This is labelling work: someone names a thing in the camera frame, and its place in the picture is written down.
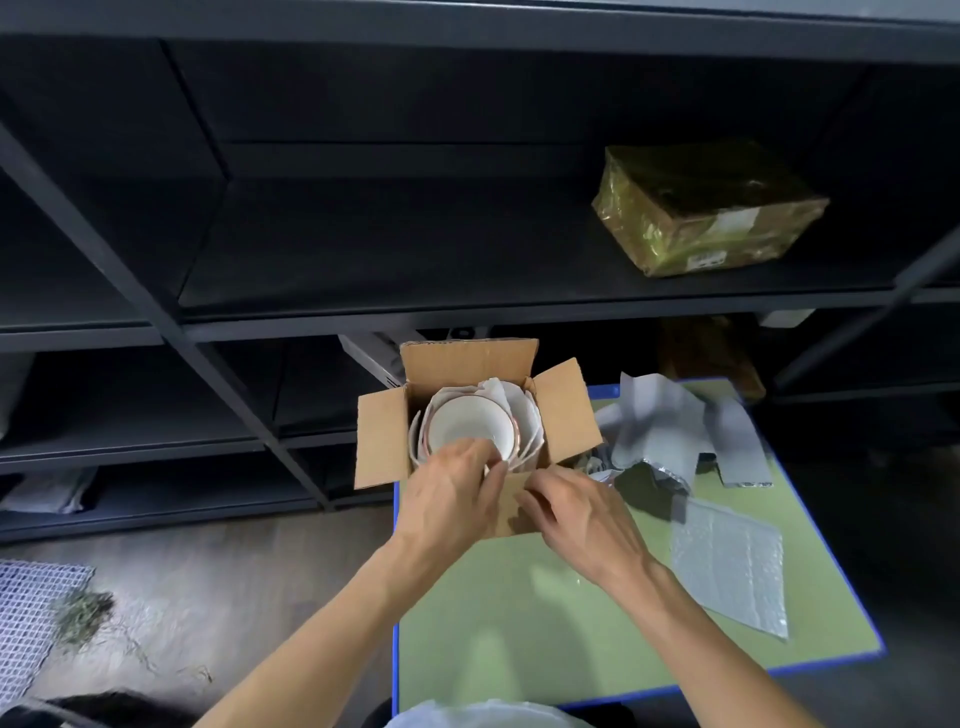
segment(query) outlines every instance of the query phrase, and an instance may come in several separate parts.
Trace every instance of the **open cardboard box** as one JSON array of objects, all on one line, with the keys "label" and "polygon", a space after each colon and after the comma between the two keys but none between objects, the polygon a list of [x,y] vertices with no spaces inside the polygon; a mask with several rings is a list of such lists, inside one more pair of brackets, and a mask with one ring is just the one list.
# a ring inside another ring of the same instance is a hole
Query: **open cardboard box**
[{"label": "open cardboard box", "polygon": [[[567,359],[530,377],[537,339],[410,342],[400,347],[407,383],[364,395],[357,402],[357,466],[354,488],[406,480],[413,471],[407,430],[413,416],[441,387],[479,384],[496,376],[534,396],[543,420],[544,446],[538,467],[559,463],[603,442],[580,365]],[[534,530],[518,512],[516,493],[529,473],[510,473],[500,497],[497,523],[487,537]]]}]

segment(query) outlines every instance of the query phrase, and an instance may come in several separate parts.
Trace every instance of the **green table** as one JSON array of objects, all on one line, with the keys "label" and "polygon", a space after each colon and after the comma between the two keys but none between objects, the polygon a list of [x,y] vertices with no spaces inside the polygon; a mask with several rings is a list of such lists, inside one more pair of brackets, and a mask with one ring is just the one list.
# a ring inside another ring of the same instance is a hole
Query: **green table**
[{"label": "green table", "polygon": [[[684,384],[732,393],[725,379]],[[590,390],[595,408],[619,395],[616,385]],[[882,654],[882,640],[773,454],[770,466],[773,488],[724,488],[709,472],[697,475],[694,493],[780,529],[790,638],[711,616],[771,671]],[[650,550],[669,564],[668,494],[644,465],[622,474],[616,487],[632,503]],[[395,714],[429,699],[456,705],[495,697],[573,706],[675,689],[666,666],[627,617],[539,534],[474,546],[394,632]]]}]

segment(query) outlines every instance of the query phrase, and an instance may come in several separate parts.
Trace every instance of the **person's left hand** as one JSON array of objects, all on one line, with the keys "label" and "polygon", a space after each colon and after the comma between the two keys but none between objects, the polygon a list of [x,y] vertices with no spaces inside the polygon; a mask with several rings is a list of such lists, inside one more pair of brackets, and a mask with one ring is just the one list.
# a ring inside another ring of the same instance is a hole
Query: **person's left hand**
[{"label": "person's left hand", "polygon": [[445,445],[407,481],[392,540],[411,547],[439,576],[496,521],[506,475],[507,464],[490,440]]}]

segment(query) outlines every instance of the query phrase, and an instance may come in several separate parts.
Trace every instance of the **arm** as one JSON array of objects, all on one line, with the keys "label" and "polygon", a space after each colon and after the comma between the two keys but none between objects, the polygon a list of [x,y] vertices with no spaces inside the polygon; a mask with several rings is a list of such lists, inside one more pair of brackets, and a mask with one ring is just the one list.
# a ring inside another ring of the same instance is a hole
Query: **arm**
[{"label": "arm", "polygon": [[630,616],[703,728],[820,725],[650,554],[614,488],[553,466],[531,475],[517,500],[547,545]]},{"label": "arm", "polygon": [[434,454],[407,481],[387,544],[197,728],[332,726],[393,625],[495,522],[507,471],[498,461],[489,440]]}]

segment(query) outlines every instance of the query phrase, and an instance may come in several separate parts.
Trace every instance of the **gray floor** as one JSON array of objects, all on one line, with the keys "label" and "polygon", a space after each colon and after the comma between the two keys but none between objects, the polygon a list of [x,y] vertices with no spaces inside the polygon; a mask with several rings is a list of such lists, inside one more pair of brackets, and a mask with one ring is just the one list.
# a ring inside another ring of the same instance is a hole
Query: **gray floor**
[{"label": "gray floor", "polygon": [[[960,724],[960,465],[938,450],[787,464],[886,641],[871,662],[781,682],[825,724]],[[220,522],[0,549],[88,563],[117,596],[117,626],[86,652],[55,654],[38,695],[125,686],[202,711],[349,579],[388,537],[389,508]],[[341,721],[390,691],[382,645]],[[693,724],[678,695],[632,706],[644,725]]]}]

